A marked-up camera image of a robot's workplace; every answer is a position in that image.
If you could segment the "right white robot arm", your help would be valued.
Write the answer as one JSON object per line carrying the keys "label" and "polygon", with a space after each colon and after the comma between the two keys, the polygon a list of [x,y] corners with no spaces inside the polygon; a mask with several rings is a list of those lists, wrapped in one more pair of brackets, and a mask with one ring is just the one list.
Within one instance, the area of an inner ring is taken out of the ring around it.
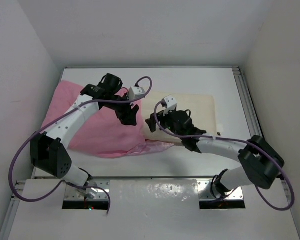
{"label": "right white robot arm", "polygon": [[285,162],[263,137],[254,135],[247,142],[209,138],[205,130],[194,126],[190,115],[189,110],[173,110],[167,114],[160,111],[152,113],[145,122],[151,133],[157,128],[171,131],[191,152],[221,156],[241,164],[232,170],[224,169],[214,178],[210,186],[214,197],[224,197],[242,186],[254,185],[264,190],[272,186]]}

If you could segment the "pink satin pillowcase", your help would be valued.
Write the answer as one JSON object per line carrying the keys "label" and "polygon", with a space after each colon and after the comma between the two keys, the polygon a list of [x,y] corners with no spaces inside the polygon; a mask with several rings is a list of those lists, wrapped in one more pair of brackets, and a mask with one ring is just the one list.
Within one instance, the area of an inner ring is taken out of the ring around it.
{"label": "pink satin pillowcase", "polygon": [[[84,87],[63,80],[56,88],[42,126],[57,119],[75,103]],[[116,113],[102,108],[91,116],[69,143],[70,150],[100,158],[120,158],[166,151],[173,143],[146,140],[145,120],[140,109],[136,115],[137,125],[122,125]]]}

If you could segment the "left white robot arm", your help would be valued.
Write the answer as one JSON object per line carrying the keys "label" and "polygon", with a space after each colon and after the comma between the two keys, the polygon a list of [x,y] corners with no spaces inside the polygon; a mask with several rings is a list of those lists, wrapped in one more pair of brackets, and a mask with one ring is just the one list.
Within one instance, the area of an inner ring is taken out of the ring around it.
{"label": "left white robot arm", "polygon": [[103,107],[114,110],[122,125],[137,125],[140,108],[132,101],[141,99],[146,92],[136,84],[123,96],[119,96],[122,86],[122,80],[110,73],[98,85],[85,86],[65,113],[66,117],[56,121],[30,141],[32,165],[72,185],[85,187],[90,175],[73,164],[67,148],[85,122]]}

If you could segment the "cream white pillow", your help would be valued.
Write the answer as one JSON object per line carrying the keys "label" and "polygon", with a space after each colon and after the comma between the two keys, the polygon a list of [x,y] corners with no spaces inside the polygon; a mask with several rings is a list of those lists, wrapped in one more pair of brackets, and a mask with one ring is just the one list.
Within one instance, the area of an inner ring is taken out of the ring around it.
{"label": "cream white pillow", "polygon": [[[151,91],[141,101],[141,115],[143,120],[149,119],[154,112],[155,105],[169,95],[176,98],[177,110],[191,111],[190,117],[195,127],[207,131],[210,135],[217,135],[216,106],[212,95]],[[144,123],[142,134],[146,140],[166,142],[177,146],[182,144],[180,139],[162,132],[158,126],[156,127],[156,131],[151,133],[149,126]]]}

